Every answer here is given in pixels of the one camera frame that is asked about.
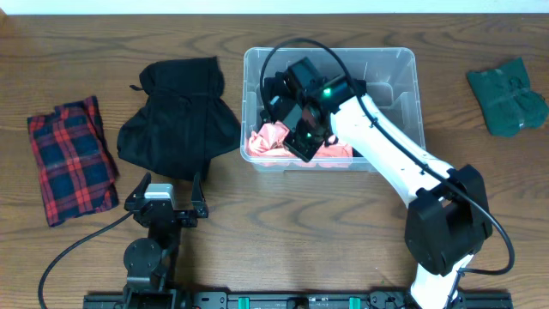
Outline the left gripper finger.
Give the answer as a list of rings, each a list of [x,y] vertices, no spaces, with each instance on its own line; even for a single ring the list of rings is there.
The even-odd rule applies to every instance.
[[[133,190],[133,198],[135,201],[141,201],[145,199],[145,193],[148,186],[151,184],[151,173],[145,173],[139,185]]]
[[[201,184],[202,176],[200,173],[196,173],[193,178],[191,203],[194,209],[205,209],[205,198],[202,192]]]

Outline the black cloth with band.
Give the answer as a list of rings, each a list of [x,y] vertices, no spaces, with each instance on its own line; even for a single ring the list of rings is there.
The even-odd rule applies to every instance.
[[[289,74],[276,72],[273,77],[267,77],[263,81],[263,111],[260,112],[262,122],[282,122],[289,129],[295,130],[299,117],[295,115],[294,107],[298,105],[298,99],[297,92],[290,85]]]

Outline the pink printed shirt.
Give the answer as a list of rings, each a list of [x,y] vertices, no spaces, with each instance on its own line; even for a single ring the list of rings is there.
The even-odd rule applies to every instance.
[[[347,169],[358,157],[350,144],[337,142],[329,146],[322,144],[313,158],[305,162],[284,144],[289,133],[282,122],[263,124],[243,141],[240,154],[255,168],[267,170]]]

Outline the dark navy cloth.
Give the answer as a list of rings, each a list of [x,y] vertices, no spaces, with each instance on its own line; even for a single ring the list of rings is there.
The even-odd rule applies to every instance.
[[[350,82],[347,80],[349,92],[353,97],[360,97],[362,98],[365,94],[367,94],[367,83],[365,80],[360,79],[354,79]]]

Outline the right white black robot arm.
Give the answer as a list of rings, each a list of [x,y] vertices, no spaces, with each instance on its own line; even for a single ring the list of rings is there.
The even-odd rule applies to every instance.
[[[418,267],[404,307],[451,308],[468,263],[492,236],[480,173],[424,151],[377,107],[364,80],[277,73],[262,81],[263,116],[289,130],[289,150],[308,161],[337,139],[366,158],[407,207],[405,242]]]

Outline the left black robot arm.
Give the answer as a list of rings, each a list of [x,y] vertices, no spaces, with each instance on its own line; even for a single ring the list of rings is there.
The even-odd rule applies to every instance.
[[[191,209],[177,210],[173,186],[153,184],[146,173],[124,203],[129,215],[148,230],[124,252],[127,281],[124,308],[191,308],[192,296],[174,281],[182,230],[196,227],[209,215],[202,175],[192,181]]]

